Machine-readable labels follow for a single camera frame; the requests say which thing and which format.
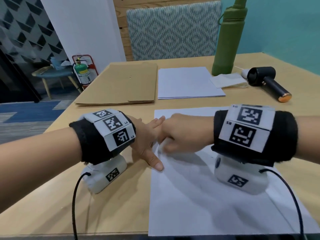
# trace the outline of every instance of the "chair backrest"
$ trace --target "chair backrest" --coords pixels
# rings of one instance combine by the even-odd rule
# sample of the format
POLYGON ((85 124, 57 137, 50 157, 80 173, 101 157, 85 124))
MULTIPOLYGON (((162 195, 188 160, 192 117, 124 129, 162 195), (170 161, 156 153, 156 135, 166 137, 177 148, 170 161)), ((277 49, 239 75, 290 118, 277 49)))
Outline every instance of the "chair backrest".
POLYGON ((212 56, 221 1, 127 10, 134 60, 212 56))

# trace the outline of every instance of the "person's right hand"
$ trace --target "person's right hand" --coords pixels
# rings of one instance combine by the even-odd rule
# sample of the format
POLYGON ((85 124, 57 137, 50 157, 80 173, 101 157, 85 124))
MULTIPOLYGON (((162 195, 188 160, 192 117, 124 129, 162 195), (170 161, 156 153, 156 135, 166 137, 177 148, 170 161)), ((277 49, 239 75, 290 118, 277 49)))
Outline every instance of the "person's right hand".
POLYGON ((200 151, 214 143, 214 117, 175 113, 162 123, 158 142, 167 137, 173 141, 163 147, 165 153, 200 151))

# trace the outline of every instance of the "fire extinguisher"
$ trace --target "fire extinguisher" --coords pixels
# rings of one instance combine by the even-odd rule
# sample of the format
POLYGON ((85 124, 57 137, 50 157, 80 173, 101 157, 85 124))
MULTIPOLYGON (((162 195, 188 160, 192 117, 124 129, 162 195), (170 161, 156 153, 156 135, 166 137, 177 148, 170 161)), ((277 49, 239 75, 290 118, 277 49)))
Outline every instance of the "fire extinguisher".
POLYGON ((78 58, 76 62, 73 63, 72 67, 75 70, 76 75, 78 76, 82 84, 82 88, 86 89, 86 87, 89 86, 90 83, 92 82, 92 79, 90 78, 90 72, 88 70, 87 65, 84 63, 81 63, 81 61, 85 61, 85 60, 80 60, 80 58, 78 58))

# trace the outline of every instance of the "white wall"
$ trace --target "white wall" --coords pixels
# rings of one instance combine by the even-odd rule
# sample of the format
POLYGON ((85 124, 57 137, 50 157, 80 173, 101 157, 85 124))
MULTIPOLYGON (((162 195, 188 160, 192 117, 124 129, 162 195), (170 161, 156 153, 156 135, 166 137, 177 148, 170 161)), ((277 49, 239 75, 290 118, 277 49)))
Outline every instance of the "white wall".
POLYGON ((110 62, 126 61, 113 0, 41 2, 70 61, 89 54, 99 74, 110 62))

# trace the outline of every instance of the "teal wall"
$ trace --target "teal wall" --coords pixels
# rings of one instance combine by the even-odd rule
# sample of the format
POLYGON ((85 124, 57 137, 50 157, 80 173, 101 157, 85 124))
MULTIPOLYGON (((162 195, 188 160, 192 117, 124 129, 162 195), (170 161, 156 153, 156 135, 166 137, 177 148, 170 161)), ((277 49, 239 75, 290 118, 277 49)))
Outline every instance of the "teal wall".
MULTIPOLYGON (((234 0, 222 0, 222 11, 234 0)), ((265 52, 320 75, 320 0, 247 0, 238 53, 265 52)))

